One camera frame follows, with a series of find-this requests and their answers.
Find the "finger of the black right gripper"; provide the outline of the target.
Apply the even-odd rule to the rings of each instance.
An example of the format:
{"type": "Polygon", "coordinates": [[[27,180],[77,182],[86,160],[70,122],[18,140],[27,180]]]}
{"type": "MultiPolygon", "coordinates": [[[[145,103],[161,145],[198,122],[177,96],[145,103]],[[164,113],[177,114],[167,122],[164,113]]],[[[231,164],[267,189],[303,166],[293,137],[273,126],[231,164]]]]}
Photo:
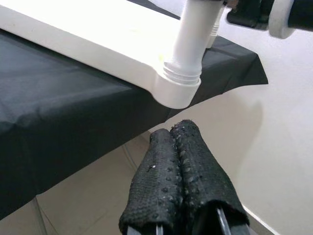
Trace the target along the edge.
{"type": "Polygon", "coordinates": [[[239,4],[238,0],[193,0],[192,7],[194,9],[224,9],[235,8],[239,4]]]}

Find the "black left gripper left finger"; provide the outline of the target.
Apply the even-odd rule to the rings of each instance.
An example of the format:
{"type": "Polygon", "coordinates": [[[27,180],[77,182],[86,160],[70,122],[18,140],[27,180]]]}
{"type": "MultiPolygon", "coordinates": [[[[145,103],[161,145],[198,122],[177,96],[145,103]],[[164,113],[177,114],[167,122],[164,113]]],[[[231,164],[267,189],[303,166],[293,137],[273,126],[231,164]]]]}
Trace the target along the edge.
{"type": "Polygon", "coordinates": [[[150,135],[149,148],[130,185],[119,229],[132,228],[142,235],[182,233],[182,176],[176,143],[170,132],[159,129],[150,135]]]}

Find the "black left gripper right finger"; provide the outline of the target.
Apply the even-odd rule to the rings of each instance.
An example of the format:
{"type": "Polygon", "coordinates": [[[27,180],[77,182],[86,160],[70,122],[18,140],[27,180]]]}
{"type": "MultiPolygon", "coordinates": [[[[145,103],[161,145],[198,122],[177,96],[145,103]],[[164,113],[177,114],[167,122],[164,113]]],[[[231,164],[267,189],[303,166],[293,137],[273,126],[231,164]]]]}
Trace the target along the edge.
{"type": "Polygon", "coordinates": [[[188,235],[248,235],[249,219],[230,178],[191,120],[174,125],[188,235]]]}

